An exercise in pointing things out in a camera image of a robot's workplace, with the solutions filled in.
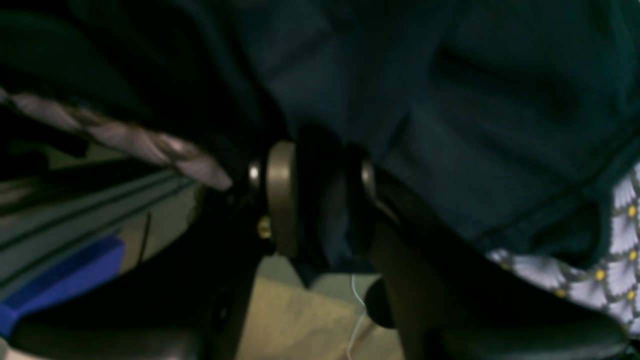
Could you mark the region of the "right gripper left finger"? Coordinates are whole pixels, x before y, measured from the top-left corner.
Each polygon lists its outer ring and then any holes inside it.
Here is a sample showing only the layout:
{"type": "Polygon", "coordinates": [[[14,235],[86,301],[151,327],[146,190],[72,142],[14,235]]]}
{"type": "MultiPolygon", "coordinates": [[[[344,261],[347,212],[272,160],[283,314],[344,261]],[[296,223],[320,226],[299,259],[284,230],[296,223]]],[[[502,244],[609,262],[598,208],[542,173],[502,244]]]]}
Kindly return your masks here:
{"type": "Polygon", "coordinates": [[[184,235],[124,276],[18,322],[12,360],[232,360],[263,257],[298,252],[297,149],[279,141],[184,235]]]}

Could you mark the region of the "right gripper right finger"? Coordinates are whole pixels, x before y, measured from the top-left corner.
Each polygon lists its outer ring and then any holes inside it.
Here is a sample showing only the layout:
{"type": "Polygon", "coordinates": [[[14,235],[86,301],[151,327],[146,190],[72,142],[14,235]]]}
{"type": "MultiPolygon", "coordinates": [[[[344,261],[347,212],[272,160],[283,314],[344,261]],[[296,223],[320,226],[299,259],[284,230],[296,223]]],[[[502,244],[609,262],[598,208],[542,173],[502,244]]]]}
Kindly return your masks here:
{"type": "Polygon", "coordinates": [[[627,348],[615,319],[488,260],[363,150],[346,151],[345,178],[355,253],[382,276],[408,360],[604,360],[627,348]]]}

